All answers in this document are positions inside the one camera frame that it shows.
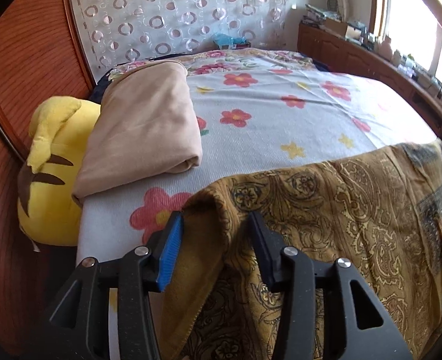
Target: brown blanket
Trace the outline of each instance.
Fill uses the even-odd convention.
[[[179,354],[191,360],[271,358],[282,295],[269,293],[261,282],[243,229],[252,210],[311,258],[349,258],[415,359],[442,329],[441,146],[401,144],[338,161],[223,178],[191,197],[165,293],[163,360]],[[317,303],[319,359],[320,297]]]
[[[73,195],[88,195],[201,163],[201,135],[186,68],[158,61],[123,74],[106,90]]]

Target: metal bolt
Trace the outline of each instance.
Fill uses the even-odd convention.
[[[341,268],[349,268],[351,266],[351,261],[349,261],[348,259],[341,257],[340,259],[338,259],[338,265]]]
[[[293,246],[286,246],[283,252],[286,256],[296,256],[298,254],[298,250]]]
[[[90,268],[95,264],[96,260],[94,257],[86,257],[84,260],[82,260],[81,264],[85,268]]]
[[[149,249],[145,246],[138,246],[136,249],[134,249],[134,253],[137,256],[146,256],[149,253]]]

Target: bed sheet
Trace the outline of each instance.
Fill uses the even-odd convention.
[[[318,71],[295,52],[213,51],[176,60],[189,71],[203,161],[181,174],[158,175],[86,198],[78,262],[87,256],[99,261],[122,257],[162,229],[189,196],[224,176],[436,138],[388,86]],[[110,323],[113,343],[115,326]],[[115,350],[111,355],[119,357]]]

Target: window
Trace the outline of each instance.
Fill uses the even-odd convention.
[[[442,28],[422,0],[390,0],[385,33],[442,83]]]

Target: yellow plush toy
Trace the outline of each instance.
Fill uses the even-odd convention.
[[[99,104],[68,96],[51,97],[35,110],[29,125],[33,142],[19,172],[17,202],[21,230],[33,241],[77,244],[81,209],[71,190],[99,112]]]

